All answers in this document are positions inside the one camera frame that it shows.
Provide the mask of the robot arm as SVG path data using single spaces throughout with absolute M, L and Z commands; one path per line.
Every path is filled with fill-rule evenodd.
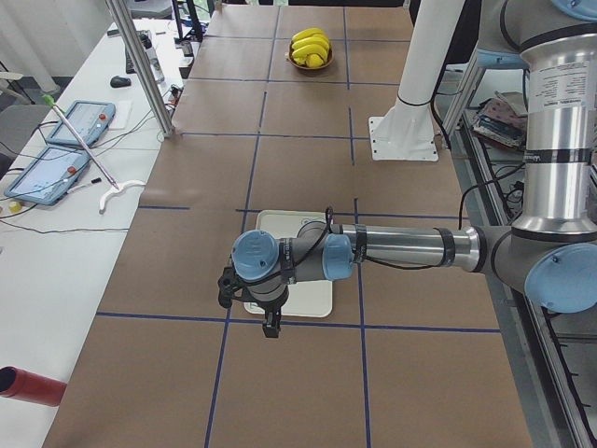
M 596 121 L 596 5 L 592 1 L 487 1 L 479 53 L 520 57 L 530 70 L 525 190 L 510 226 L 421 230 L 305 224 L 294 238 L 239 236 L 218 281 L 218 301 L 263 310 L 280 332 L 288 288 L 348 278 L 368 261 L 403 271 L 459 267 L 497 277 L 532 303 L 578 313 L 596 302 L 596 226 L 587 211 Z

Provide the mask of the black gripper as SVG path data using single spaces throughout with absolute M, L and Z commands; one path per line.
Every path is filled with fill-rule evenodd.
M 265 311 L 262 330 L 266 338 L 278 338 L 281 331 L 282 307 L 285 304 L 285 284 L 278 279 L 247 285 L 248 293 Z

